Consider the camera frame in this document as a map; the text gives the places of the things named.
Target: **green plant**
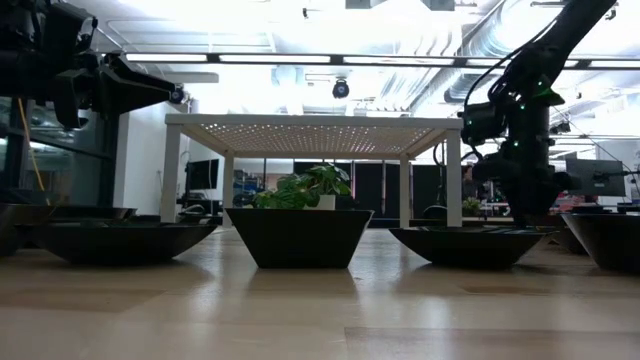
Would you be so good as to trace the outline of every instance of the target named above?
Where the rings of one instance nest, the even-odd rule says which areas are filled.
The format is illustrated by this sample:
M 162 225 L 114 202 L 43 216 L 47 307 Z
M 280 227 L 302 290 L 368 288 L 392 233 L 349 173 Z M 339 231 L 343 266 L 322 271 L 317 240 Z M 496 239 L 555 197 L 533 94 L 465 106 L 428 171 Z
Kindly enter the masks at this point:
M 333 164 L 314 166 L 303 178 L 309 191 L 318 195 L 351 195 L 349 175 Z
M 480 200 L 476 198 L 466 198 L 462 202 L 462 210 L 468 216 L 476 216 L 480 214 Z
M 287 175 L 278 180 L 278 190 L 265 191 L 256 195 L 255 204 L 259 209 L 304 209 L 316 206 L 320 197 L 311 193 L 306 179 L 296 174 Z
M 303 175 L 291 174 L 278 180 L 276 191 L 256 195 L 259 209 L 304 209 L 316 207 L 321 195 L 349 195 L 349 175 L 332 164 L 314 166 Z

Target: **ceiling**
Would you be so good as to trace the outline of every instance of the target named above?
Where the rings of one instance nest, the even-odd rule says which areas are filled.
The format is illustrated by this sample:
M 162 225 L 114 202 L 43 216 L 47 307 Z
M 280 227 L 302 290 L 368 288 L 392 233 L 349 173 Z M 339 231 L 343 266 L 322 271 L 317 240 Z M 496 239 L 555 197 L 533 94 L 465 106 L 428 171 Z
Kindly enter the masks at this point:
M 532 6 L 531 0 L 456 0 L 453 12 L 432 11 L 421 0 L 68 2 L 100 19 L 102 33 L 93 44 L 98 51 L 153 53 L 502 57 L 537 33 L 560 10 Z M 307 19 L 303 8 L 307 9 Z M 635 36 L 640 33 L 640 2 L 619 0 L 616 10 L 616 17 L 600 21 L 573 56 L 640 57 L 640 41 Z M 456 116 L 479 75 L 477 70 L 436 68 L 166 63 L 145 64 L 143 70 L 171 75 L 172 79 L 187 79 L 187 75 L 190 81 L 194 77 L 203 79 L 187 85 L 199 100 L 201 112 L 422 117 Z M 218 76 L 206 76 L 212 73 Z M 337 78 L 347 79 L 350 85 L 347 99 L 337 100 L 331 95 Z M 473 94 L 472 102 L 485 98 L 490 83 Z M 567 100 L 557 109 L 555 121 L 565 116 L 582 121 L 634 108 L 640 74 L 566 71 L 554 89 Z M 586 124 L 585 131 L 600 131 Z

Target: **perforated tabletop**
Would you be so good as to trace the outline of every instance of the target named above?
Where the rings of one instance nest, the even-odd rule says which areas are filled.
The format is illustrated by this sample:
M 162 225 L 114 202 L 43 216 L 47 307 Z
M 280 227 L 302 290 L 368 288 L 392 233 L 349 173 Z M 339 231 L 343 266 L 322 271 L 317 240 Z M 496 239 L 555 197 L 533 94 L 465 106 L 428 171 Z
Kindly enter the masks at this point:
M 442 141 L 460 119 L 347 116 L 167 116 L 167 124 L 220 153 L 236 157 L 410 159 Z

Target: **white pot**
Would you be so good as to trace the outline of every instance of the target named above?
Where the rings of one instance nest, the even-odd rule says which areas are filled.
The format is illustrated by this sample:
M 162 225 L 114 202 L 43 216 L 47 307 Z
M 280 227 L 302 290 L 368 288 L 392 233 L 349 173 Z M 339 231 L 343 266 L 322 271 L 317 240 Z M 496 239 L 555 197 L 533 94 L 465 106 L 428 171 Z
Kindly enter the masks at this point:
M 335 195 L 320 195 L 320 202 L 316 207 L 305 207 L 308 210 L 335 210 L 336 209 L 336 196 Z

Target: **yellow cable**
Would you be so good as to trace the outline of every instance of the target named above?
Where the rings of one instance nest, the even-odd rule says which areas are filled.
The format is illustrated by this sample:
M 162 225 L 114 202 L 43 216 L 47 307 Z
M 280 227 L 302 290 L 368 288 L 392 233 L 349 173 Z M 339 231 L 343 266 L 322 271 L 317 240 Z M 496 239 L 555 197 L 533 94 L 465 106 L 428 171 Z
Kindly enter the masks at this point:
M 29 147 L 29 152 L 31 153 L 31 161 L 33 161 L 33 169 L 36 171 L 36 177 L 38 178 L 38 185 L 40 186 L 40 191 L 45 193 L 44 183 L 42 182 L 42 177 L 40 176 L 40 170 L 38 170 L 38 162 L 36 161 L 36 154 L 31 147 L 31 137 L 29 136 L 29 124 L 27 124 L 27 117 L 24 115 L 24 107 L 22 106 L 22 99 L 18 99 L 18 106 L 20 107 L 20 117 L 22 118 L 22 126 L 24 127 L 24 137 L 27 139 L 27 146 Z M 49 197 L 45 193 L 45 199 L 47 200 L 47 205 L 51 206 L 51 202 L 49 201 Z

